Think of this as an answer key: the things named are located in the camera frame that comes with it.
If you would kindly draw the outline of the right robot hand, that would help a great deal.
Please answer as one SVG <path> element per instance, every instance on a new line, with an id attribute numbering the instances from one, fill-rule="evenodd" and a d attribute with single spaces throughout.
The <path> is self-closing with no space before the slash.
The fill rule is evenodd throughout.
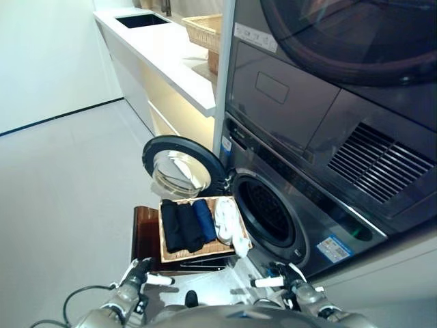
<path id="1" fill-rule="evenodd" d="M 307 278 L 293 263 L 271 262 L 267 268 L 268 276 L 252 279 L 250 286 L 255 288 L 282 288 L 291 291 L 299 282 L 307 283 Z"/>

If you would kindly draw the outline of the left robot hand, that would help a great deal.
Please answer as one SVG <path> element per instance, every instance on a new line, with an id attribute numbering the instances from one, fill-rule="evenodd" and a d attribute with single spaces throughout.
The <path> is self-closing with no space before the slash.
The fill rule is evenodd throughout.
<path id="1" fill-rule="evenodd" d="M 172 277 L 151 273 L 153 264 L 154 258 L 151 257 L 134 259 L 122 276 L 119 286 L 130 284 L 139 292 L 144 284 L 154 286 L 171 286 L 175 284 L 175 279 Z"/>

